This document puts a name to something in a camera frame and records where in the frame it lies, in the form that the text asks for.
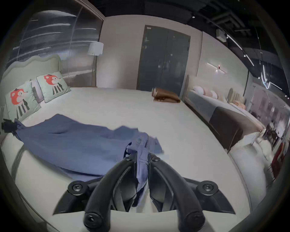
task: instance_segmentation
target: black ceiling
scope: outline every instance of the black ceiling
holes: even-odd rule
[[[151,15],[190,25],[216,37],[221,28],[244,49],[255,66],[231,40],[223,43],[245,64],[254,77],[264,64],[268,79],[289,96],[288,84],[277,52],[258,18],[243,0],[89,0],[104,16]]]

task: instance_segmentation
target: blue cloth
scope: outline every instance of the blue cloth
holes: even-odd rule
[[[116,130],[82,124],[56,114],[35,126],[16,120],[15,136],[32,154],[59,167],[75,180],[88,181],[104,176],[127,153],[137,152],[137,191],[148,176],[148,153],[161,153],[156,138],[121,126]]]

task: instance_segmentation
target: red cartoon character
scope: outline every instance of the red cartoon character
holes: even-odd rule
[[[23,89],[15,89],[10,93],[12,104],[16,106],[17,119],[29,110],[27,102],[24,100],[25,93]]]
[[[44,76],[46,82],[52,85],[52,94],[56,94],[58,92],[63,91],[62,85],[59,83],[60,78],[55,75],[47,74]]]

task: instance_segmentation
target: gray door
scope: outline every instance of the gray door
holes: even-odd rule
[[[159,87],[180,95],[189,52],[190,36],[145,26],[137,89]]]

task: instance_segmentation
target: brown blanket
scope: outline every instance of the brown blanket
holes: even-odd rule
[[[163,101],[163,102],[172,102],[172,103],[180,102],[180,99],[176,93],[173,93],[164,89],[160,89],[160,88],[153,88],[152,96],[154,97],[154,101]]]

